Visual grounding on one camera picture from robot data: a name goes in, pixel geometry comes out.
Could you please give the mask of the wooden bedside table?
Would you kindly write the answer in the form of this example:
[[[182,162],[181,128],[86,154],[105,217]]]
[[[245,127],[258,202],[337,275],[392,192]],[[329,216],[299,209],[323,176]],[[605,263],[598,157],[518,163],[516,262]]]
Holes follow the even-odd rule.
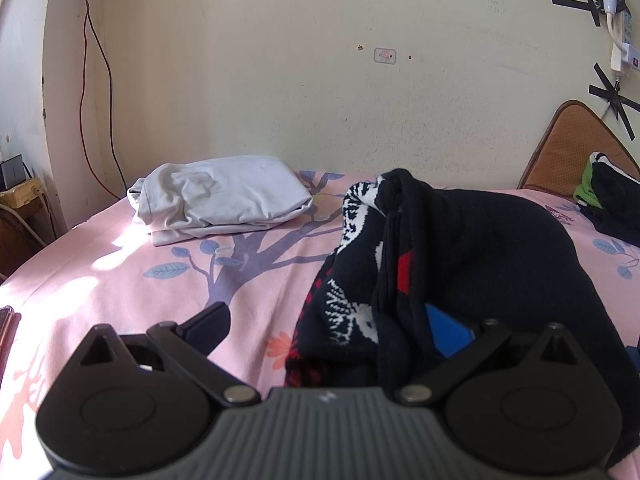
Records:
[[[46,187],[21,154],[1,159],[1,281],[62,231]]]

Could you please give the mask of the folded black garment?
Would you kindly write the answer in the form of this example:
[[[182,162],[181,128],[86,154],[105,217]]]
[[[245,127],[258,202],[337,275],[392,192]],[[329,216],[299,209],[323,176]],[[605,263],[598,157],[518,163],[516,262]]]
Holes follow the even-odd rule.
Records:
[[[593,152],[591,155],[591,184],[602,208],[577,204],[580,211],[598,232],[638,247],[639,179],[615,166],[604,153]]]

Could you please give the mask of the green garment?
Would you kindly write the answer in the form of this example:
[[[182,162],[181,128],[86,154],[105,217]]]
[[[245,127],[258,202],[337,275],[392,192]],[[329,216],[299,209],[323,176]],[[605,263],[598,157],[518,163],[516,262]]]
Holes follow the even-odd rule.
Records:
[[[575,188],[573,198],[574,201],[580,206],[590,206],[593,208],[601,209],[602,205],[597,198],[596,192],[593,191],[593,187],[591,184],[592,163],[593,156],[590,155],[587,159],[585,169],[582,172],[582,176],[580,177],[580,181]]]

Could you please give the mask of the black patterned knit sweater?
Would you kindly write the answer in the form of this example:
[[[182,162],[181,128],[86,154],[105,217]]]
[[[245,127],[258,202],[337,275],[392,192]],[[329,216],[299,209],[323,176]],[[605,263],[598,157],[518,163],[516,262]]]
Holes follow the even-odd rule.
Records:
[[[358,182],[343,231],[300,312],[290,387],[397,390],[444,362],[435,308],[477,326],[532,334],[564,325],[610,389],[620,462],[639,443],[639,378],[574,243],[541,206],[509,194],[443,190],[405,169]]]

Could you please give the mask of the pink floral bed sheet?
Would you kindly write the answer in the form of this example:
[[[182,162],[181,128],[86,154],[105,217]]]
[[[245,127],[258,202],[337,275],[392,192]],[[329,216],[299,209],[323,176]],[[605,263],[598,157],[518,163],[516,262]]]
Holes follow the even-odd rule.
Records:
[[[270,232],[156,247],[119,204],[26,263],[1,289],[10,315],[2,477],[638,477],[639,443],[612,462],[620,408],[558,322],[532,334],[506,326],[510,338],[433,404],[399,404],[400,388],[288,386],[300,312],[340,244],[344,196],[358,183],[302,179],[317,206]],[[566,200],[500,194],[530,200],[566,229],[639,378],[638,250],[594,232]],[[255,388],[258,404],[217,404],[146,338],[218,301],[231,328],[208,359]]]

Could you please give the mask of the folded white cloth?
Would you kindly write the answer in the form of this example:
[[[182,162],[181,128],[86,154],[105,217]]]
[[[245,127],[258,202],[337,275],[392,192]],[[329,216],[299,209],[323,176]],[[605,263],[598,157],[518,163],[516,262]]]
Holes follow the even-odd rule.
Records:
[[[257,155],[163,164],[134,182],[127,198],[156,247],[269,230],[314,203],[285,162]]]

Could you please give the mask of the small wall sticker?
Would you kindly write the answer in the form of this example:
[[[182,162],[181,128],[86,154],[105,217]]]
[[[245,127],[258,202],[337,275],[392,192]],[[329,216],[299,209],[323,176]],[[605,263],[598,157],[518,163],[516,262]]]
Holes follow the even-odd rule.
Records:
[[[373,51],[373,61],[378,64],[395,65],[397,52],[394,49],[375,48]]]

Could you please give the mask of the white power strip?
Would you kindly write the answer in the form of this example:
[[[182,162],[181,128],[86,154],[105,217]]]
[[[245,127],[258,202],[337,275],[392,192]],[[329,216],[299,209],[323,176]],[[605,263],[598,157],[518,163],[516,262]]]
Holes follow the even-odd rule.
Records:
[[[606,24],[613,41],[612,72],[621,77],[631,70],[639,70],[639,49],[632,44],[632,18],[629,12],[606,14]]]

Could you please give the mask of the brown woven cushion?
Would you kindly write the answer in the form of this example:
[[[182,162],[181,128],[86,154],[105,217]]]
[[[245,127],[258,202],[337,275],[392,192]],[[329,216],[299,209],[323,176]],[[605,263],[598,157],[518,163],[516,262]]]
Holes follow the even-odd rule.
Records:
[[[614,132],[583,102],[566,101],[555,111],[518,188],[572,198],[593,152],[604,153],[626,174],[639,177],[638,164]]]

